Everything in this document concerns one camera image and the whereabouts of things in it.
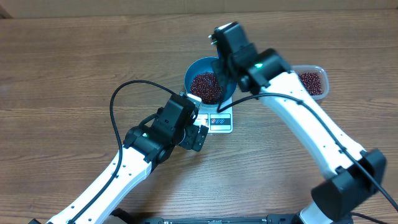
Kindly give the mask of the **red adzuki beans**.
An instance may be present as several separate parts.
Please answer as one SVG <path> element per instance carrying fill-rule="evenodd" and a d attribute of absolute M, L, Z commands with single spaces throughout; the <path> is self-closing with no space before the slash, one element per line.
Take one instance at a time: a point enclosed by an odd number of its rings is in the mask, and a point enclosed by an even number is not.
<path fill-rule="evenodd" d="M 222 92 L 223 89 L 219 86 L 213 72 L 197 75 L 190 85 L 190 93 L 200 97 L 207 105 L 217 104 Z"/>

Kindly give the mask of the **blue plastic measuring scoop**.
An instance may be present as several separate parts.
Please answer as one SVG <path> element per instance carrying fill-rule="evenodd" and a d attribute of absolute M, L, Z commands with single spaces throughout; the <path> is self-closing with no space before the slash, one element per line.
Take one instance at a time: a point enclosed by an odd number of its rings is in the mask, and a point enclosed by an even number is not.
<path fill-rule="evenodd" d="M 222 53 L 221 53 L 221 51 L 220 51 L 220 48 L 217 47 L 217 48 L 216 48 L 216 51 L 217 51 L 217 54 L 218 54 L 218 58 L 219 58 L 219 59 L 222 59 Z"/>

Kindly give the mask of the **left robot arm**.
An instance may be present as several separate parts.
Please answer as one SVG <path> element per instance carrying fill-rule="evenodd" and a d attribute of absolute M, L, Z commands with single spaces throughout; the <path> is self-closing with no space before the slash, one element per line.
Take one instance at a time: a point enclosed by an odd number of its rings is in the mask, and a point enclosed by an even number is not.
<path fill-rule="evenodd" d="M 107 168 L 51 224 L 104 223 L 122 199 L 171 155 L 175 146 L 200 151 L 208 128 L 195 120 L 201 98 L 173 94 L 164 107 L 131 128 Z"/>

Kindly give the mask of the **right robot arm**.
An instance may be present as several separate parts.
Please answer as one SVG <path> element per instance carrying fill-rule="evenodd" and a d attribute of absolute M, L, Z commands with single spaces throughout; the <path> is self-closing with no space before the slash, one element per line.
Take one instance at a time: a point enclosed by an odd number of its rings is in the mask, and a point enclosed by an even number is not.
<path fill-rule="evenodd" d="M 275 51 L 261 53 L 244 29 L 232 22 L 209 36 L 219 58 L 212 63 L 221 85 L 229 81 L 276 113 L 309 151 L 325 181 L 311 191 L 312 202 L 297 215 L 299 223 L 334 223 L 382 192 L 386 158 L 351 139 L 309 95 L 298 75 Z"/>

